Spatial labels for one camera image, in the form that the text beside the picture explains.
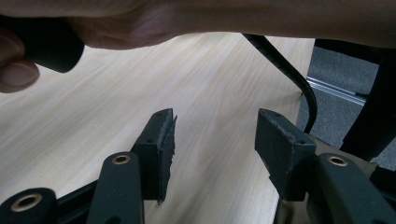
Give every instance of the fingernail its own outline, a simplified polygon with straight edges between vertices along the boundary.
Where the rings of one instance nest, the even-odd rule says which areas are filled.
[[[22,56],[22,48],[6,35],[0,35],[0,64]]]
[[[36,80],[38,72],[23,63],[13,63],[1,71],[0,78],[8,86],[22,87]]]

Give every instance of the black handheld object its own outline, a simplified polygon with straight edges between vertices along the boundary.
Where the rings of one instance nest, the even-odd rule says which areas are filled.
[[[84,50],[84,43],[62,19],[0,16],[0,27],[22,40],[26,60],[57,72],[70,71]]]

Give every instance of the light wood tabletop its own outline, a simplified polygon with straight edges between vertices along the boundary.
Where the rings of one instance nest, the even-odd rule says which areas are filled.
[[[270,40],[307,74],[313,39]],[[277,193],[254,150],[257,115],[266,108],[295,122],[302,95],[240,34],[86,48],[71,72],[40,72],[32,88],[0,94],[0,203],[24,189],[59,198],[91,183],[153,113],[174,108],[167,197],[145,201],[146,223],[272,223]]]

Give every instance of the carpeted floor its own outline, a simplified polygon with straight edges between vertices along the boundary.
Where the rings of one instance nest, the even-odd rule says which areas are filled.
[[[308,77],[346,91],[364,94],[370,92],[377,68],[377,64],[315,47]],[[311,134],[332,146],[340,147],[362,106],[325,91],[314,92],[318,98],[318,119]],[[297,119],[297,127],[300,129],[304,128],[307,115],[307,105],[303,101]],[[396,170],[396,140],[374,161],[381,167]]]

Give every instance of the skin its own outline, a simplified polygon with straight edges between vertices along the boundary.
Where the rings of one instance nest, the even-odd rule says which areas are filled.
[[[0,6],[6,16],[63,17],[86,45],[99,49],[135,49],[216,31],[396,48],[394,0],[0,0]],[[18,37],[0,29],[0,92],[24,90],[38,79],[23,52]]]

